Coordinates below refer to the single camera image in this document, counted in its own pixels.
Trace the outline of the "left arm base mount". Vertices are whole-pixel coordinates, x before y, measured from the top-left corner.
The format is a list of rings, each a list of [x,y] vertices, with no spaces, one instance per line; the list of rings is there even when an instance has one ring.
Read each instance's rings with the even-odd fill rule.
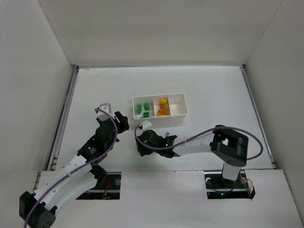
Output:
[[[80,195],[77,200],[119,200],[121,188],[121,172],[107,172],[100,166],[95,166],[90,171],[96,185]]]

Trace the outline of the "yellow sloped lego brick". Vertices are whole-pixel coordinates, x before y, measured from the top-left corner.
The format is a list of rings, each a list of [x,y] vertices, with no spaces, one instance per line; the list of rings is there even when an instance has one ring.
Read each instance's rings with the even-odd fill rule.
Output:
[[[160,108],[164,110],[168,109],[168,100],[166,98],[160,99]]]

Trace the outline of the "green square lego brick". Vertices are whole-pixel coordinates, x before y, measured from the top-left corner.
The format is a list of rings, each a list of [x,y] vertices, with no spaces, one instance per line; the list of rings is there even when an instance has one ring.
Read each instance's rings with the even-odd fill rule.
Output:
[[[143,113],[143,116],[142,116],[143,118],[149,118],[150,117],[150,114],[149,114],[149,112],[145,112],[145,113]]]

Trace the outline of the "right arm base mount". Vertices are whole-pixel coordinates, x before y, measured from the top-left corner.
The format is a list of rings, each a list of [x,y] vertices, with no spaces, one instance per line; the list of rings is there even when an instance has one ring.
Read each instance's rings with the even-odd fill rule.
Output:
[[[237,180],[224,179],[220,172],[206,172],[205,184],[209,200],[223,199],[253,199],[256,190],[245,171],[240,171]]]

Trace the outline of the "green lego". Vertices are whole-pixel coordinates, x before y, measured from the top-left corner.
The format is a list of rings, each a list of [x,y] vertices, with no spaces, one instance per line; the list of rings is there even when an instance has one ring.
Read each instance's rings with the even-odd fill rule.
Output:
[[[144,104],[145,111],[150,111],[150,105],[148,103]]]

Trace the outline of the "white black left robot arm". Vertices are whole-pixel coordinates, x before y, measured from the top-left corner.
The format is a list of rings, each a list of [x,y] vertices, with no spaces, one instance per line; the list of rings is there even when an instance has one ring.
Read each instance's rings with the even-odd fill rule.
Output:
[[[103,111],[97,120],[99,127],[95,134],[52,181],[20,196],[19,216],[24,220],[24,227],[51,227],[64,206],[105,182],[107,172],[99,163],[119,141],[118,134],[129,130],[129,124],[119,111],[114,116]]]

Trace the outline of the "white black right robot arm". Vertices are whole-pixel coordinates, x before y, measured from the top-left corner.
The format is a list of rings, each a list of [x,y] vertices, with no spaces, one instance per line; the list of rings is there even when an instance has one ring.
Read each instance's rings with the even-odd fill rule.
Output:
[[[141,156],[157,153],[165,158],[181,157],[195,153],[213,153],[224,164],[222,178],[236,181],[242,167],[247,165],[249,138],[230,127],[216,127],[190,138],[176,135],[162,137],[153,130],[134,133],[137,150]]]

